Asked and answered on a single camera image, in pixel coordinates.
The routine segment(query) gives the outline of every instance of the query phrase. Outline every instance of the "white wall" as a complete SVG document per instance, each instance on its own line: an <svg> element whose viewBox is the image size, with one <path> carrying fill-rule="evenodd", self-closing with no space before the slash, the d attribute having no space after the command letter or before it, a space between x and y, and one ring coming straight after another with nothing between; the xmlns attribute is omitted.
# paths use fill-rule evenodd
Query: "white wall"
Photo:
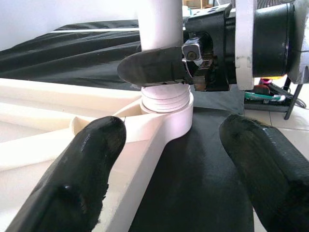
<svg viewBox="0 0 309 232"><path fill-rule="evenodd" d="M0 51L71 23L137 19L131 0L0 0Z"/></svg>

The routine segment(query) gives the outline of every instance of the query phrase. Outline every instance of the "tile floor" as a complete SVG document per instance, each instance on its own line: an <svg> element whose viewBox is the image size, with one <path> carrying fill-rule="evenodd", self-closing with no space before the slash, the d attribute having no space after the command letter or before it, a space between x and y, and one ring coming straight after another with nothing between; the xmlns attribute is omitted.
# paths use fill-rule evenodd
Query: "tile floor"
<svg viewBox="0 0 309 232"><path fill-rule="evenodd" d="M282 87L285 80L276 80L274 84ZM296 85L291 84L294 93ZM257 119L278 128L291 143L309 160L309 84L303 85L299 98L307 104L308 109L295 106L289 120L284 120L284 113L245 110L245 116ZM254 212L255 232L266 232Z"/></svg>

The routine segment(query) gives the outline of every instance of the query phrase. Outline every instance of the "black tube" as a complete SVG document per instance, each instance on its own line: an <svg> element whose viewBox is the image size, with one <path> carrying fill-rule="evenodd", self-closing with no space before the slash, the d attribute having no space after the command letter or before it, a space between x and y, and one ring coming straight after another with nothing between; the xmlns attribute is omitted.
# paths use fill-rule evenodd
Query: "black tube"
<svg viewBox="0 0 309 232"><path fill-rule="evenodd" d="M293 32L291 4L259 9L253 34L253 76L280 76L287 73Z"/></svg>

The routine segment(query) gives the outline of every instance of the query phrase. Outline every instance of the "black tarp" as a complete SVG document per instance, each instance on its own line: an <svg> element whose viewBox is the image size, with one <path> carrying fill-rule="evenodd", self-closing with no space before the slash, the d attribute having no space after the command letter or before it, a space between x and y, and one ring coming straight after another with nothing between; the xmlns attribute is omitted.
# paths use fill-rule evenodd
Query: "black tarp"
<svg viewBox="0 0 309 232"><path fill-rule="evenodd" d="M67 25L64 29L137 27L137 21ZM139 90L116 73L140 51L139 32L49 33L0 52L0 77ZM242 91L194 92L191 130L165 147L131 231L253 232L253 212L219 138L231 113L243 114Z"/></svg>

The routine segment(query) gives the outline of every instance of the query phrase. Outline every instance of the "white cylindrical post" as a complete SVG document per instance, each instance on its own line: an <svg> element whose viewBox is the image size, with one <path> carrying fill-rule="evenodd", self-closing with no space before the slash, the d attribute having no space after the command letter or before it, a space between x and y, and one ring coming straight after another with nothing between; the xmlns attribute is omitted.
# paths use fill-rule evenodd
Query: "white cylindrical post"
<svg viewBox="0 0 309 232"><path fill-rule="evenodd" d="M181 0L137 0L140 41L143 51L181 46L183 15ZM188 85L143 87L142 103L151 111L173 112L190 100Z"/></svg>

